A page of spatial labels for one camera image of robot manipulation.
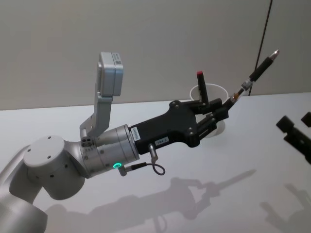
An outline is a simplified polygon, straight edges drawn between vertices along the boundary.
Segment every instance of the green led ring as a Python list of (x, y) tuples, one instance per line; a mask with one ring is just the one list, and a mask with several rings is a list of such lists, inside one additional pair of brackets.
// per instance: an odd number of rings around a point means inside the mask
[(119, 168), (119, 167), (121, 167), (121, 166), (122, 166), (121, 163), (115, 163), (112, 167), (113, 167), (113, 168)]

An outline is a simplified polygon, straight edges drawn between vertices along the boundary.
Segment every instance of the gray wall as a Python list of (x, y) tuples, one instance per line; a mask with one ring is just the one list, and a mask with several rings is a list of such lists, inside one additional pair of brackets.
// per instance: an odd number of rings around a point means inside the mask
[[(197, 70), (231, 93), (254, 69), (268, 5), (2, 0), (0, 109), (92, 104), (100, 51), (119, 52), (124, 63), (115, 102), (187, 99)], [(311, 91), (310, 10), (307, 0), (274, 1), (262, 56), (282, 54), (254, 94)]]

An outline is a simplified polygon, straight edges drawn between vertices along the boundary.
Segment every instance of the black cable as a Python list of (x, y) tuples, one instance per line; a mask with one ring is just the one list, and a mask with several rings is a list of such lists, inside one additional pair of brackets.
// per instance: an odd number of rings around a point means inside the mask
[[(259, 47), (259, 51), (258, 51), (258, 56), (257, 56), (257, 60), (256, 60), (256, 64), (255, 64), (255, 70), (257, 69), (258, 66), (258, 62), (259, 62), (259, 58), (260, 58), (260, 54), (261, 54), (261, 49), (262, 49), (262, 44), (263, 44), (263, 40), (264, 37), (266, 35), (266, 29), (267, 29), (267, 25), (268, 25), (268, 20), (269, 20), (269, 16), (270, 16), (270, 11), (271, 11), (271, 7), (272, 7), (272, 2), (273, 0), (270, 0), (270, 5), (269, 5), (269, 10), (268, 10), (268, 14), (267, 14), (267, 18), (266, 18), (266, 23), (264, 25), (264, 29), (263, 29), (263, 33), (262, 33), (262, 38), (261, 38), (261, 42), (260, 42), (260, 47)], [(252, 91), (252, 87), (250, 87), (248, 95), (251, 95), (251, 91)]]
[[(155, 171), (155, 173), (156, 173), (157, 175), (163, 176), (163, 175), (165, 174), (165, 168), (162, 167), (161, 165), (159, 165), (159, 164), (147, 164), (147, 165), (151, 165), (152, 168), (153, 168), (153, 170)], [(156, 170), (156, 166), (159, 167), (159, 168), (161, 168), (163, 171), (162, 171), (162, 172), (158, 172), (158, 171)]]

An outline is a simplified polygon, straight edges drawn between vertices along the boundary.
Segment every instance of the white paper cup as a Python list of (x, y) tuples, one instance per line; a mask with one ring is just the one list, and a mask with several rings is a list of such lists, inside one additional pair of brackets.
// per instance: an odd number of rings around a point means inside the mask
[[(207, 90), (207, 96), (208, 96), (208, 101), (218, 99), (220, 98), (223, 103), (229, 98), (228, 92), (226, 89), (224, 89), (222, 86), (218, 86), (216, 84), (211, 84), (211, 83), (206, 83), (206, 90)], [(200, 94), (199, 94), (199, 86), (194, 86), (191, 91), (190, 91), (190, 99), (191, 100), (199, 100), (200, 99)], [(196, 122), (199, 122), (203, 120), (206, 117), (206, 115), (196, 115)], [(217, 129), (215, 129), (213, 132), (211, 132), (209, 135), (206, 137), (213, 137), (216, 135), (221, 134), (225, 130), (225, 122), (219, 121), (217, 122)]]

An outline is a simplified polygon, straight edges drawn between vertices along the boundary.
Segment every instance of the cable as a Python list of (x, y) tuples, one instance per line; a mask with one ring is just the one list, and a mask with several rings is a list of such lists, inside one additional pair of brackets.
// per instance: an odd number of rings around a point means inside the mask
[[(265, 37), (265, 35), (266, 35), (266, 29), (267, 29), (267, 25), (268, 25), (268, 20), (269, 20), (269, 16), (270, 16), (270, 11), (271, 11), (271, 7), (272, 7), (272, 2), (273, 2), (273, 0), (270, 0), (269, 10), (268, 10), (266, 22), (265, 22), (265, 25), (264, 25), (264, 29), (263, 29), (263, 33), (262, 33), (262, 38), (261, 38), (261, 42), (260, 42), (260, 47), (259, 47), (259, 51), (258, 51), (258, 56), (257, 56), (256, 64), (255, 64), (255, 70), (257, 69), (257, 66), (258, 66), (258, 61), (259, 61), (260, 54), (261, 54), (261, 49), (262, 49), (263, 40), (264, 40), (264, 37)], [(248, 96), (251, 95), (252, 87), (253, 87), (253, 86), (251, 86), (250, 89), (249, 89)]]
[[(147, 165), (151, 165), (152, 168), (153, 168), (153, 170), (155, 171), (155, 173), (156, 173), (157, 175), (163, 176), (163, 175), (165, 174), (165, 168), (164, 168), (163, 166), (161, 166), (161, 165), (159, 165), (159, 164), (147, 164)], [(161, 168), (163, 171), (162, 171), (162, 172), (158, 172), (158, 171), (156, 170), (156, 166), (159, 167), (159, 168)]]
[[(148, 164), (148, 163), (146, 163), (146, 162), (140, 163), (140, 164), (134, 164), (134, 165), (131, 165), (130, 167), (131, 167), (131, 171), (134, 171), (134, 170), (136, 170), (136, 169), (142, 168), (142, 167), (147, 166), (147, 165), (152, 166), (152, 168), (153, 168), (153, 170), (155, 171), (155, 173), (156, 173), (157, 175), (159, 175), (159, 176), (163, 176), (163, 175), (165, 174), (165, 172), (166, 172), (166, 171), (165, 171), (165, 168), (164, 168), (163, 166), (161, 166), (161, 165), (159, 165), (159, 164)], [(162, 172), (158, 172), (158, 171), (156, 170), (156, 166), (159, 167), (159, 168), (161, 168), (161, 169), (162, 169)]]

